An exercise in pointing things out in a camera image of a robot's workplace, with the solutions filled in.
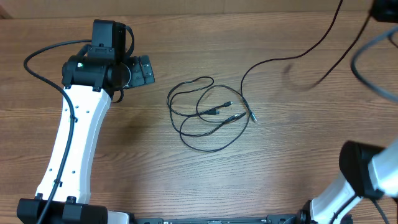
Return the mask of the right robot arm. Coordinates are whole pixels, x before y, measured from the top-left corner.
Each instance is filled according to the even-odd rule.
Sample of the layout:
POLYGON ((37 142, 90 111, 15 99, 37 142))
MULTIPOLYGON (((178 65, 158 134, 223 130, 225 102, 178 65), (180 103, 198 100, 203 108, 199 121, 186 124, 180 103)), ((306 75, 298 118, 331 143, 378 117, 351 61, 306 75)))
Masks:
MULTIPOLYGON (((374 1, 369 15, 378 22, 397 23, 397 1, 374 1)), ((362 46, 351 59, 353 75, 379 96, 397 103, 397 95, 365 79, 356 68, 356 61, 368 48, 392 36, 397 27, 377 36, 362 46)), ((388 147, 374 146, 355 141, 346 141, 339 156, 338 178, 318 197, 309 200, 289 223, 353 223, 346 215, 362 199, 367 198, 380 213, 384 223, 389 223, 377 200, 384 195, 397 204, 397 139, 388 147)))

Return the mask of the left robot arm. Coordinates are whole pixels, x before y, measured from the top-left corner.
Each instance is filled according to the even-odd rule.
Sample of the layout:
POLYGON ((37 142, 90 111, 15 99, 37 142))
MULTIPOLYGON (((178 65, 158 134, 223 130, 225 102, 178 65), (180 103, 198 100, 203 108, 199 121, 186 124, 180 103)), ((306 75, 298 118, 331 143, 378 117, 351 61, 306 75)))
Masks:
POLYGON ((63 96, 60 125, 46 173, 33 199, 22 198, 23 223, 134 223, 128 212, 91 205, 91 168, 104 117, 114 94, 154 83, 148 56, 133 56, 126 44, 132 29, 95 20, 92 37, 62 68, 57 90, 63 96))

